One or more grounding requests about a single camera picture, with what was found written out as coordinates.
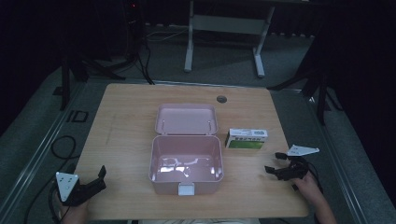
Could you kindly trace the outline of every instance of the black equipment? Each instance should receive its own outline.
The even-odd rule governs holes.
[[[277,159],[290,161],[287,168],[276,170],[274,167],[265,166],[265,172],[275,175],[278,180],[302,179],[309,171],[308,162],[301,156],[288,156],[281,152],[277,152],[275,156]]]
[[[102,191],[106,188],[106,184],[104,181],[106,175],[106,168],[102,166],[102,169],[99,172],[99,177],[93,180],[91,183],[87,185],[80,185],[79,180],[77,180],[75,186],[72,188],[70,194],[67,199],[63,198],[62,190],[67,190],[70,186],[61,186],[58,184],[58,197],[63,206],[79,206],[82,203],[85,203],[91,197]],[[64,181],[68,182],[71,178],[65,178]]]

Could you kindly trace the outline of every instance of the circular cutout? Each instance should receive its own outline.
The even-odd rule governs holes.
[[[224,104],[227,102],[227,97],[220,95],[220,96],[218,96],[217,100],[219,103]]]

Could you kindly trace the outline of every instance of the metal stand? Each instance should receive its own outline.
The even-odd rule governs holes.
[[[293,83],[296,83],[304,78],[308,78],[308,81],[305,83],[302,89],[302,94],[303,96],[312,97],[317,88],[319,88],[317,116],[320,124],[325,125],[323,114],[326,105],[328,75],[328,71],[312,69],[303,74],[297,74],[295,77],[286,80],[276,86],[267,87],[267,90],[280,91]]]
[[[85,66],[82,63],[88,64],[93,69],[101,74],[118,80],[124,80],[125,77],[120,77],[112,73],[109,69],[103,67],[101,64],[90,59],[80,52],[73,52],[73,55],[64,55],[62,58],[62,105],[61,110],[64,110],[70,101],[70,70],[73,71],[75,78],[79,81],[86,81],[88,75],[85,71]]]
[[[270,7],[266,20],[237,19],[228,17],[216,17],[194,14],[194,1],[190,1],[189,19],[189,43],[187,46],[186,61],[184,71],[190,72],[192,67],[193,54],[193,30],[206,30],[215,32],[238,33],[248,35],[260,35],[259,45],[253,49],[254,62],[256,64],[258,77],[264,77],[264,67],[262,65],[262,45],[267,36],[268,28],[274,14],[275,7]]]

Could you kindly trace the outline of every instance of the human hand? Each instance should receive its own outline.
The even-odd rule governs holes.
[[[316,216],[319,223],[322,224],[336,224],[334,214],[330,208],[327,200],[321,193],[318,183],[314,176],[308,172],[303,179],[295,178],[291,180],[299,189],[301,194],[316,207]]]
[[[64,224],[84,224],[88,219],[89,200],[79,206],[63,206],[59,201],[60,218]]]
[[[308,172],[303,179],[294,178],[291,180],[299,189],[301,194],[314,206],[321,206],[326,203],[326,199],[320,192],[318,183],[311,172]]]

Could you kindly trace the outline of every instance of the open box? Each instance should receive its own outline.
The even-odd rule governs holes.
[[[214,106],[161,105],[155,130],[148,175],[156,193],[214,193],[224,176]]]

